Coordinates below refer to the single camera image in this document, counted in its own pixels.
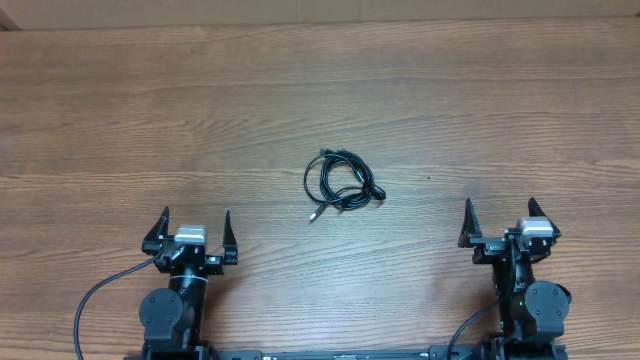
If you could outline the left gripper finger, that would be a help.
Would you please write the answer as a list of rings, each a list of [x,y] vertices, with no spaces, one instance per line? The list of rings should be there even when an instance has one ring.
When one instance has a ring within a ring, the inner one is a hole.
[[[161,243],[164,237],[168,233],[168,225],[169,225],[169,216],[170,210],[169,207],[166,206],[158,221],[154,224],[154,226],[149,230],[149,232],[143,238],[144,243]]]
[[[226,255],[237,254],[237,241],[231,225],[231,213],[227,209],[225,213],[225,222],[223,230],[223,248]]]

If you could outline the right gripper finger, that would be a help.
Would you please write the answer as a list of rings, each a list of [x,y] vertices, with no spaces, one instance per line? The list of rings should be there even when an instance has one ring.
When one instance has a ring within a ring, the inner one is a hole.
[[[538,204],[538,202],[536,201],[536,199],[534,197],[530,197],[529,198],[527,206],[528,206],[529,215],[531,217],[544,217],[549,222],[549,224],[551,225],[551,228],[552,228],[553,237],[560,237],[561,236],[561,231],[559,230],[559,228],[544,213],[544,211],[542,210],[542,208],[540,207],[540,205]]]
[[[464,220],[461,227],[458,246],[475,247],[482,238],[482,232],[478,218],[475,214],[473,202],[470,198],[465,201]]]

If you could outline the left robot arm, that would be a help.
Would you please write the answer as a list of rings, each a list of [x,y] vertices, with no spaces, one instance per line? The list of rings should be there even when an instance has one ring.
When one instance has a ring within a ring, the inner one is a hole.
[[[169,276],[165,288],[151,291],[140,304],[139,319],[144,326],[141,357],[217,359],[217,351],[201,339],[201,333],[208,278],[222,275],[226,265],[238,263],[230,214],[225,214],[221,255],[208,253],[205,226],[181,225],[173,235],[168,227],[169,210],[164,209],[141,245],[158,271]]]

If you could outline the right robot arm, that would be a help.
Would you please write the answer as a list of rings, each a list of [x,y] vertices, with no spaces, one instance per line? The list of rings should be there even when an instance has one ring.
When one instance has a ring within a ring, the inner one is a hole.
[[[561,231],[534,198],[528,214],[499,237],[485,237],[471,199],[465,202],[458,246],[474,250],[475,265],[492,266],[495,303],[467,319],[454,333],[446,350],[451,359],[566,359],[555,340],[564,334],[570,291],[549,281],[537,280],[533,266],[551,255]],[[499,315],[499,333],[487,334],[469,350],[457,350],[462,332],[492,309]]]

